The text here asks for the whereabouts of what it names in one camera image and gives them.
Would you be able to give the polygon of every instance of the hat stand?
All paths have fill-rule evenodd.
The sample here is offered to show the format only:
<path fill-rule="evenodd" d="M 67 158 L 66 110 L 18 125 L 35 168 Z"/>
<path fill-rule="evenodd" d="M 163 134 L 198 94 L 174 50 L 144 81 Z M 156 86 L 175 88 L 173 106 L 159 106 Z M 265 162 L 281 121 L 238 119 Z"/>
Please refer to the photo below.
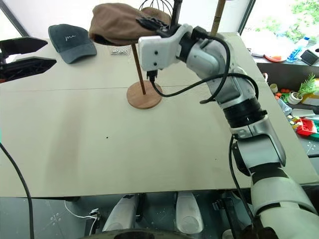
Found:
<path fill-rule="evenodd" d="M 155 107 L 161 101 L 161 96 L 154 90 L 150 81 L 144 81 L 136 45 L 132 44 L 136 69 L 138 71 L 140 82 L 132 84 L 126 92 L 126 97 L 131 106 L 137 109 L 146 110 Z"/>

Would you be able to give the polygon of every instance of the blue bottle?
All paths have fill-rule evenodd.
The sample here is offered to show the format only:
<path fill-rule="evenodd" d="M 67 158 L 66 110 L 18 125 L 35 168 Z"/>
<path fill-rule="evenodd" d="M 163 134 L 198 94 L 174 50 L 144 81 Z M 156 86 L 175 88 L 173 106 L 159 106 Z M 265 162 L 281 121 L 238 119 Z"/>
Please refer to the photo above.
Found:
<path fill-rule="evenodd" d="M 303 50 L 308 45 L 309 37 L 304 36 L 303 39 L 300 39 L 296 44 L 295 44 L 295 49 L 292 51 L 292 53 L 289 55 L 287 58 L 288 62 L 294 62 L 297 61 L 298 54 Z"/>

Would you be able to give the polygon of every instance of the floor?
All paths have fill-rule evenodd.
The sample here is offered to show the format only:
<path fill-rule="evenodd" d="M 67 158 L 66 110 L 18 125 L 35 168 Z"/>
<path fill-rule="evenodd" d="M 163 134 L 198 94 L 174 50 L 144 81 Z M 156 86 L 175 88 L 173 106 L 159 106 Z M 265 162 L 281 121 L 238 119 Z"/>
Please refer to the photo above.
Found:
<path fill-rule="evenodd" d="M 218 192 L 196 192 L 205 229 L 203 239 L 219 239 L 229 228 L 223 211 L 214 211 L 212 203 Z M 75 214 L 86 216 L 99 208 L 105 218 L 122 195 L 81 197 L 77 202 L 67 202 Z M 149 193 L 144 204 L 144 218 L 136 228 L 150 228 L 174 231 L 174 193 Z M 85 219 L 71 215 L 64 207 L 64 201 L 33 199 L 34 231 L 37 239 L 77 239 L 84 236 Z M 28 205 L 24 198 L 0 198 L 0 239 L 28 238 Z"/>

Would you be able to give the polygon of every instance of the table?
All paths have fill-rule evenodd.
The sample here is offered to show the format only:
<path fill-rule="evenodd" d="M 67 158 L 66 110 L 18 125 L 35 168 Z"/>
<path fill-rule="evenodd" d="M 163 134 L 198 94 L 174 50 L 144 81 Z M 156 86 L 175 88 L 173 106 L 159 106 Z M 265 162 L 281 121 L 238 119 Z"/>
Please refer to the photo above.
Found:
<path fill-rule="evenodd" d="M 225 33 L 235 57 L 260 89 L 298 183 L 318 181 L 297 136 L 236 33 Z M 132 54 L 65 64 L 51 43 L 28 54 L 55 58 L 41 75 L 0 85 L 2 142 L 19 165 L 33 197 L 235 188 L 228 166 L 229 126 L 206 85 L 138 110 L 126 100 L 138 81 Z M 159 72 L 166 93 L 198 80 L 183 63 Z M 235 169 L 239 184 L 250 178 Z M 0 154 L 0 196 L 25 196 L 13 167 Z"/>

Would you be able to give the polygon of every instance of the green object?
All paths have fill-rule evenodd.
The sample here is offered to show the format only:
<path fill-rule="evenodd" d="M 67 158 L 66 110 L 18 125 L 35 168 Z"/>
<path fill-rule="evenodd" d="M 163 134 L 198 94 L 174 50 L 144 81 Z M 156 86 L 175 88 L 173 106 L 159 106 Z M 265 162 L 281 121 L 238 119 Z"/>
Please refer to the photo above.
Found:
<path fill-rule="evenodd" d="M 303 95 L 311 94 L 317 90 L 319 90 L 319 87 L 316 86 L 316 76 L 314 73 L 310 73 L 308 75 L 308 79 L 305 80 L 305 82 L 301 83 L 300 88 L 297 93 L 297 98 L 300 98 Z"/>
<path fill-rule="evenodd" d="M 319 121 L 313 120 L 313 122 L 317 128 L 317 132 L 319 132 Z M 313 133 L 309 137 L 315 141 L 319 141 L 319 133 Z"/>
<path fill-rule="evenodd" d="M 287 103 L 288 102 L 287 101 L 288 97 L 289 97 L 289 93 L 282 93 L 280 99 L 282 99 L 283 102 Z"/>

